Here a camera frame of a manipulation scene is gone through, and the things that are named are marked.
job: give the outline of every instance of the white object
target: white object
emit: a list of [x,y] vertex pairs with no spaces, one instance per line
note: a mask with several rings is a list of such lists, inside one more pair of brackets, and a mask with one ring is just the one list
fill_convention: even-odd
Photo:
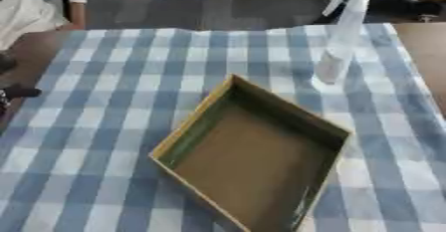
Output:
[[[342,1],[332,0],[323,14],[329,15]],[[315,75],[321,82],[333,85],[343,81],[353,57],[368,1],[348,0],[322,58],[315,67]]]
[[8,49],[25,33],[47,31],[65,23],[54,6],[43,0],[0,0],[0,51]]

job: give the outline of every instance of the spray bottle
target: spray bottle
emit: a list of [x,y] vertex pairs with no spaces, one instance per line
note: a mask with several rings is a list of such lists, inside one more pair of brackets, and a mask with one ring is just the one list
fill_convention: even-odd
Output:
[[[332,0],[323,14],[329,15],[342,1]],[[316,64],[314,82],[327,85],[343,82],[358,42],[368,1],[348,0],[322,58]]]

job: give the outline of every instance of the square tray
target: square tray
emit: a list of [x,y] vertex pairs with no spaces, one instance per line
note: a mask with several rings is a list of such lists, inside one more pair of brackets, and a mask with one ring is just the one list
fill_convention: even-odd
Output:
[[150,157],[201,199],[223,227],[295,231],[348,136],[231,76]]

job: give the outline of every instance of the tablecloth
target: tablecloth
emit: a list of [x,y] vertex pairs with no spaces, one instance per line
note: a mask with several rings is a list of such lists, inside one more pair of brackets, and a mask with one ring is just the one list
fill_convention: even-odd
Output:
[[0,139],[0,231],[221,231],[147,155],[230,73],[354,132],[303,231],[446,231],[444,121],[396,32],[318,90],[330,30],[74,32]]

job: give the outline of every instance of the floor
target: floor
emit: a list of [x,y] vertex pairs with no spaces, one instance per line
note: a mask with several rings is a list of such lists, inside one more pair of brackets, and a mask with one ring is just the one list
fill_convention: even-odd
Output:
[[89,28],[263,30],[313,22],[330,0],[89,0]]

